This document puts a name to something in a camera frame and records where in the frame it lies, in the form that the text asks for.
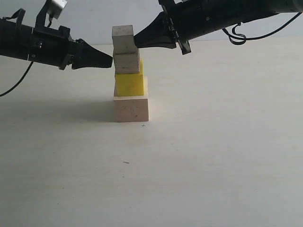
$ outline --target yellow block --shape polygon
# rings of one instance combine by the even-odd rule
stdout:
[[[143,61],[141,60],[140,72],[136,74],[116,74],[116,91],[118,97],[143,96],[144,78]]]

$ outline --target small wooden block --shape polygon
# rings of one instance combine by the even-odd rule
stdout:
[[[138,48],[134,44],[134,29],[132,25],[115,26],[112,31],[114,53],[135,53]]]
[[[116,95],[122,96],[143,96],[144,78],[143,61],[141,60],[140,72],[135,74],[116,74]]]
[[[148,122],[148,80],[144,77],[144,95],[118,97],[115,89],[114,103],[117,122]]]
[[[132,54],[114,53],[114,63],[116,74],[139,73],[140,72],[140,54],[139,50]]]

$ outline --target white wall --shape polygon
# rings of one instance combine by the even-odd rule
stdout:
[[[0,0],[0,16],[11,16],[22,7],[27,10],[24,24],[33,26],[44,2],[45,0]],[[74,39],[83,38],[90,44],[110,44],[112,26],[133,24],[137,33],[149,25],[160,11],[158,0],[69,0],[67,8],[59,21],[54,21],[53,27],[70,27]],[[281,26],[292,15],[278,15],[251,22],[243,25],[239,31],[247,36],[263,35]],[[303,17],[277,36],[303,35],[302,22]],[[200,39],[226,39],[226,36],[218,31]]]

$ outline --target cable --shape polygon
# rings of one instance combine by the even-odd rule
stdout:
[[[50,27],[52,25],[52,19],[51,17],[49,17],[49,24],[47,27]],[[0,94],[0,97],[3,97],[3,96],[6,96],[7,94],[9,94],[10,92],[12,92],[13,90],[15,90],[16,87],[18,87],[21,82],[24,80],[24,78],[26,77],[26,75],[28,74],[29,70],[32,68],[34,62],[32,61],[30,64],[29,64],[29,67],[27,68],[27,70],[25,71],[25,73],[23,74],[23,76],[21,77],[21,79],[17,82],[17,84],[15,84],[10,90]]]
[[[229,37],[230,40],[231,40],[231,39],[236,39],[236,40],[242,40],[242,41],[245,41],[245,42],[246,42],[246,41],[251,41],[251,40],[264,39],[264,38],[267,38],[267,37],[269,37],[269,36],[271,36],[271,35],[274,35],[274,34],[278,33],[279,31],[281,31],[282,29],[284,29],[286,26],[288,26],[290,23],[292,23],[294,20],[296,20],[301,14],[302,14],[302,13],[297,13],[293,18],[291,18],[289,21],[287,21],[284,25],[282,25],[282,26],[281,26],[280,28],[278,28],[277,30],[275,30],[275,31],[273,31],[273,32],[271,32],[271,33],[269,33],[269,34],[266,34],[266,35],[263,35],[263,36],[259,36],[259,37],[246,38],[246,37],[243,37],[242,34],[237,34],[237,33],[235,32],[235,28],[238,27],[238,26],[240,26],[241,24],[238,24],[236,27],[233,28],[233,34],[234,34],[234,35],[242,36],[243,38],[240,38],[240,37],[236,37],[236,36],[234,36],[234,35],[231,35],[231,34],[227,31],[226,28],[223,28],[222,30],[224,31],[225,34],[228,35],[228,37]],[[243,42],[240,42],[240,43],[235,44],[235,45],[242,45],[242,44],[244,44],[244,43],[243,43]]]

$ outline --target robotic arm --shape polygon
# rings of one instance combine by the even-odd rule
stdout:
[[[241,37],[239,38],[230,35],[225,28],[279,13],[303,12],[303,0],[182,0],[178,4],[174,0],[159,0],[159,4],[162,5],[163,12],[135,36],[135,44],[139,48],[173,49],[178,43],[183,54],[191,52],[188,41],[202,35],[223,29],[230,39],[243,41],[233,42],[234,44],[244,44],[247,40],[256,40],[262,36],[246,38],[242,34],[236,34],[235,27],[233,34]]]
[[[22,25],[25,10],[20,9],[12,17],[0,19],[0,55],[53,65],[64,70],[85,67],[110,68],[113,58],[89,46],[84,40],[73,40],[70,29],[58,30],[45,27],[46,15],[50,25],[58,19],[67,4],[66,0],[47,0],[36,18],[36,26]]]

